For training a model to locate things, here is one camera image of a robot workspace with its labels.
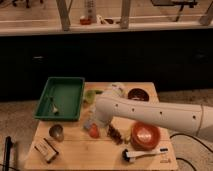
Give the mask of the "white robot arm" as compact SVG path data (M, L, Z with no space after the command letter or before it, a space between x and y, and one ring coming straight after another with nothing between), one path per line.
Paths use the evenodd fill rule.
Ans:
M95 106L97 119L105 124L113 117L128 118L213 142L213 107L130 100L118 89L106 89Z

